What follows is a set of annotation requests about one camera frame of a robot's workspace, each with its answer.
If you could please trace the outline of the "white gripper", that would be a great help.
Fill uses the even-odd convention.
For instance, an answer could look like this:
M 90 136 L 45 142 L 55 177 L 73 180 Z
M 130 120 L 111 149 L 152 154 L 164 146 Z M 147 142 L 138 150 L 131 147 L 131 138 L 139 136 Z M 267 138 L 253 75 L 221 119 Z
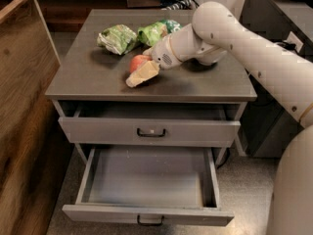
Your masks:
M 126 84 L 131 88 L 157 76 L 159 67 L 169 70 L 182 64 L 175 57 L 168 37 L 162 38 L 154 46 L 145 50 L 143 54 L 150 56 L 152 61 L 144 61 L 131 66 L 131 73 L 126 79 Z

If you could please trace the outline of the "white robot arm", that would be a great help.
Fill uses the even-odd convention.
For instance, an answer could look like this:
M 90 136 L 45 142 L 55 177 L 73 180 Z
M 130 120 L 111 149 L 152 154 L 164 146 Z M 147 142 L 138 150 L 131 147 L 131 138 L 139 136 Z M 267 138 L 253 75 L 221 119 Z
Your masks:
M 166 35 L 126 79 L 135 87 L 190 59 L 203 65 L 232 54 L 303 127 L 280 160 L 266 235 L 313 235 L 313 64 L 243 27 L 222 4 L 201 4 L 192 22 Z

